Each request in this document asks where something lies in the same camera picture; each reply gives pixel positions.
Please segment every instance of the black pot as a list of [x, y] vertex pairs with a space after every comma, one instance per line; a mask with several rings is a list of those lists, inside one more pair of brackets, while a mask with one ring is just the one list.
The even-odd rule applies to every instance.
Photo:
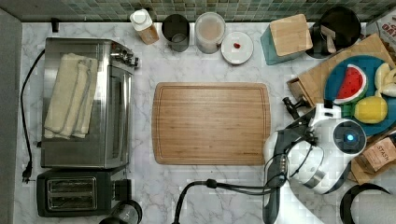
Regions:
[[330, 55], [327, 51], [326, 36], [320, 31], [321, 25], [335, 31], [334, 46], [337, 51], [352, 46], [361, 35], [361, 21], [355, 12], [346, 7], [333, 7], [309, 28], [313, 48], [306, 53], [313, 58], [325, 58]]

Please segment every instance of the white dish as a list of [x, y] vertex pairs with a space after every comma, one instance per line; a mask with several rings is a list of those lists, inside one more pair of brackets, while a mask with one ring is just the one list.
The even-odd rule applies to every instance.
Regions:
[[245, 33], [230, 33], [221, 44], [221, 53], [228, 63], [245, 63], [253, 54], [253, 41]]

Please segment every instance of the watermelon slice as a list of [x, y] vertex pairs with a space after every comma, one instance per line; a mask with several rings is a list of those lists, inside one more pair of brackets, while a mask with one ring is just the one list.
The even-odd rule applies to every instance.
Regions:
[[368, 80], [364, 72], [356, 65], [349, 64], [343, 84], [338, 91], [334, 103], [344, 105], [359, 101], [367, 92]]

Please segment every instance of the spice jar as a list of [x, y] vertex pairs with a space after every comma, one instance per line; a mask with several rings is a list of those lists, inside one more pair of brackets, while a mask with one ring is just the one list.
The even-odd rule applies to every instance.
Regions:
[[145, 44], [150, 45], [160, 39], [152, 19], [145, 9], [134, 12], [130, 20]]

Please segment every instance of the toaster oven handle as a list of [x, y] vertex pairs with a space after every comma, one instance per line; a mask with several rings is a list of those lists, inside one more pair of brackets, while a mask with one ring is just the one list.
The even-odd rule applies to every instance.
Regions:
[[122, 76], [122, 135], [120, 139], [120, 151], [119, 156], [121, 160], [128, 160], [128, 138], [129, 138], [129, 108], [131, 102], [130, 94], [130, 74], [125, 72]]

